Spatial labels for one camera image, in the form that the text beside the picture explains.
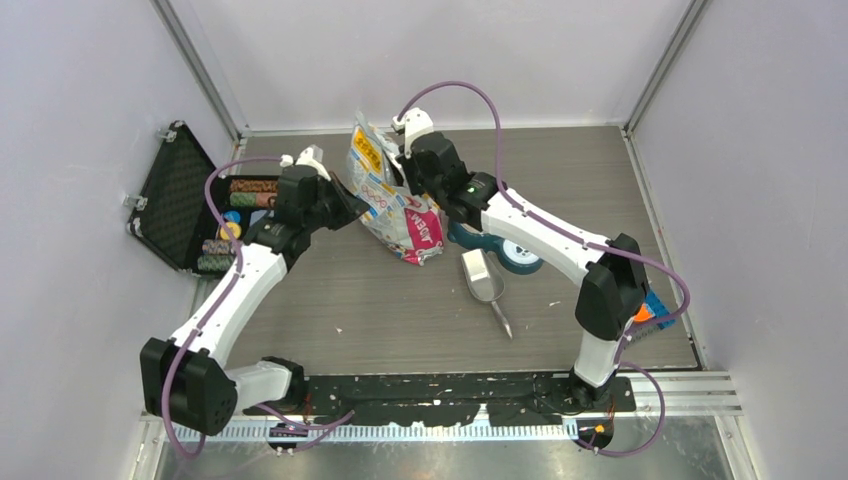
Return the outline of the white yellow pet food bag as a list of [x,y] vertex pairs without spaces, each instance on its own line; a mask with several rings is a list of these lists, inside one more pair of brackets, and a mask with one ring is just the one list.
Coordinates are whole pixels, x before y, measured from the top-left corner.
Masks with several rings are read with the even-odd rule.
[[368,204],[360,221],[397,258],[421,266],[443,252],[441,212],[429,197],[411,193],[399,154],[394,139],[355,114],[346,167],[351,192]]

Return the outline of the metal food scoop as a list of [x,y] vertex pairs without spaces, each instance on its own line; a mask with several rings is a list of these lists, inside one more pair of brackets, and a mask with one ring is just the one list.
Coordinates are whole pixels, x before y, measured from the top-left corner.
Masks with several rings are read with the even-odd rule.
[[471,295],[489,305],[501,330],[512,340],[512,327],[498,305],[498,300],[505,292],[505,282],[494,262],[482,249],[466,251],[460,256],[460,262]]

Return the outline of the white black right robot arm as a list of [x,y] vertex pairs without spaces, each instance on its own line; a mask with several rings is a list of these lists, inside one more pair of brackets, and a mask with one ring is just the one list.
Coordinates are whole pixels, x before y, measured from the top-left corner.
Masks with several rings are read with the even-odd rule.
[[579,288],[575,318],[583,330],[567,392],[584,410],[611,395],[626,331],[649,292],[638,242],[581,232],[536,207],[485,172],[472,172],[441,132],[403,133],[398,161],[406,184],[425,193],[464,227],[526,248]]

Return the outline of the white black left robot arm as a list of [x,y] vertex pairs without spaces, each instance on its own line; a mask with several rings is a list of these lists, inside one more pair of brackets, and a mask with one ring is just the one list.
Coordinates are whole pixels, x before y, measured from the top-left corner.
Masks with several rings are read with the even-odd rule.
[[151,338],[142,347],[146,411],[208,436],[220,433],[235,413],[259,404],[298,412],[307,398],[302,366],[264,357],[228,369],[230,353],[266,295],[310,247],[312,234],[337,231],[368,209],[323,168],[284,168],[273,211],[249,227],[211,297],[169,339]]

